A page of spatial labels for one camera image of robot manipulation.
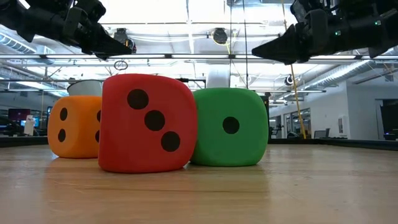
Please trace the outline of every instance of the orange die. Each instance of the orange die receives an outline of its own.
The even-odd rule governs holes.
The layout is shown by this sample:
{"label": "orange die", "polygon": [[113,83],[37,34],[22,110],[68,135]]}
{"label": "orange die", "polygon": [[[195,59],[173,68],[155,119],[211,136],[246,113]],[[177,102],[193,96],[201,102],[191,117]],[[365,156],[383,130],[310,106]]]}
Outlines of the orange die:
{"label": "orange die", "polygon": [[55,103],[47,131],[54,154],[74,159],[98,157],[101,100],[100,96],[68,96]]}

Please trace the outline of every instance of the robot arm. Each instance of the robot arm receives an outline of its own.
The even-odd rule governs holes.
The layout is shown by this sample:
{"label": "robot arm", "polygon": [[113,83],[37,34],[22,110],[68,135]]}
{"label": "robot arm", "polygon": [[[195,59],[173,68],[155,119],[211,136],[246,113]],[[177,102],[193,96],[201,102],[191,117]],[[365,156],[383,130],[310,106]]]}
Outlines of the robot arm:
{"label": "robot arm", "polygon": [[41,35],[65,45],[81,48],[106,60],[112,55],[132,54],[132,50],[108,35],[99,19],[106,9],[98,0],[0,0],[0,24],[16,30],[28,42]]}
{"label": "robot arm", "polygon": [[290,65],[316,55],[368,48],[374,58],[398,44],[395,0],[340,0],[330,8],[318,0],[295,0],[290,11],[297,24],[252,54]]}

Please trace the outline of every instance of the die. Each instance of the die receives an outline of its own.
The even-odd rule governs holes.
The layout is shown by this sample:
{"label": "die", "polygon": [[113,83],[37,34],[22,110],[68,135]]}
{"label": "die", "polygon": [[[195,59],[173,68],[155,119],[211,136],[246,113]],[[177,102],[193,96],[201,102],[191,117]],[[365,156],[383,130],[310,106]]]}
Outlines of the die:
{"label": "die", "polygon": [[182,168],[197,139],[197,109],[182,82],[154,75],[105,80],[99,166],[109,172],[145,173]]}
{"label": "die", "polygon": [[52,108],[47,131],[53,153],[64,158],[97,158],[100,119],[100,96],[59,99]]}
{"label": "die", "polygon": [[198,141],[190,161],[204,166],[257,164],[268,142],[268,117],[261,98],[239,88],[209,88],[193,95]]}

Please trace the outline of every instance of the wall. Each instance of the wall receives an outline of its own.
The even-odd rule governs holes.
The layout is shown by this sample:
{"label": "wall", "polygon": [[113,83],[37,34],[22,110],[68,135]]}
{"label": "wall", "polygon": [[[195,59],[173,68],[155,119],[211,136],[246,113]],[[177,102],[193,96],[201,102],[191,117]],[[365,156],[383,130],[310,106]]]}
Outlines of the wall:
{"label": "wall", "polygon": [[[348,100],[346,83],[340,83],[338,87],[326,88],[326,93],[310,93],[300,102],[300,109],[310,108],[311,110],[311,130],[312,136],[315,131],[330,128],[330,137],[341,137],[338,132],[339,116],[347,116]],[[297,111],[295,103],[288,106],[278,106],[270,110],[270,117]],[[347,127],[347,137],[350,137],[349,127]]]}
{"label": "wall", "polygon": [[[39,92],[27,92],[27,94],[28,97],[21,96],[20,93],[0,93],[0,109],[28,108],[41,111],[42,95],[39,95]],[[57,100],[55,96],[44,96],[43,110],[46,111],[47,107],[53,106]]]}
{"label": "wall", "polygon": [[351,138],[378,140],[376,100],[398,99],[397,83],[348,85],[347,94]]}

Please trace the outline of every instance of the green die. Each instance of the green die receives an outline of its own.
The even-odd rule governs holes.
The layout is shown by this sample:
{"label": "green die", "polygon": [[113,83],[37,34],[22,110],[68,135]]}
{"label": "green die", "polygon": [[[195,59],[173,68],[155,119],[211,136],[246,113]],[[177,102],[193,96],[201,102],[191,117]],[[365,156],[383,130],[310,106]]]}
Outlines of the green die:
{"label": "green die", "polygon": [[198,141],[191,162],[204,166],[250,166],[268,143],[268,115],[261,98],[239,88],[193,93],[198,110]]}

